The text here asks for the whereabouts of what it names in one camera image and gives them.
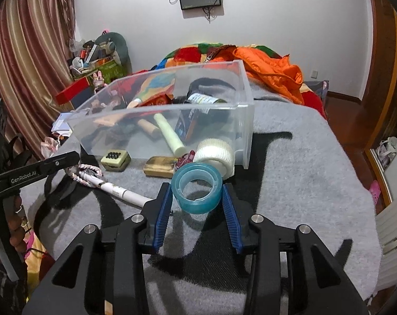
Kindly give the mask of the person's hand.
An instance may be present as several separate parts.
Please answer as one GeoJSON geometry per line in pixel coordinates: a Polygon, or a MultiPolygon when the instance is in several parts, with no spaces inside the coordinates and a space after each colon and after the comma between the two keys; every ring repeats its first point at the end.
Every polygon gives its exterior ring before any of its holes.
{"type": "Polygon", "coordinates": [[[14,199],[14,209],[11,216],[8,217],[8,227],[11,232],[10,244],[15,248],[18,253],[25,253],[27,245],[24,240],[25,230],[21,226],[22,218],[19,216],[18,211],[22,206],[22,199],[16,196],[14,199]]]}

